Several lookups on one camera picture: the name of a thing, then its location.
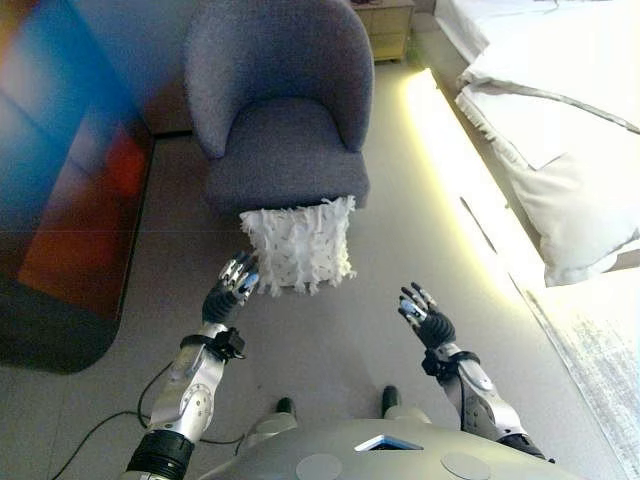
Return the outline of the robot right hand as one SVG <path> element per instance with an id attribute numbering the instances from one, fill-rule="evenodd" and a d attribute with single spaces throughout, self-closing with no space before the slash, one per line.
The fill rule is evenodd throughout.
<path id="1" fill-rule="evenodd" d="M 427 349 L 437 349 L 456 340 L 451 320 L 440 311 L 435 299 L 416 282 L 411 282 L 410 288 L 401 288 L 398 312 Z"/>

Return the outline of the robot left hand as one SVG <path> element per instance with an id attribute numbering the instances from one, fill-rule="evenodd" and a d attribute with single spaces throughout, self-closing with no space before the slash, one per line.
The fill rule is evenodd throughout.
<path id="1" fill-rule="evenodd" d="M 258 259 L 237 252 L 220 270 L 202 305 L 204 323 L 228 324 L 231 312 L 243 306 L 259 282 Z"/>

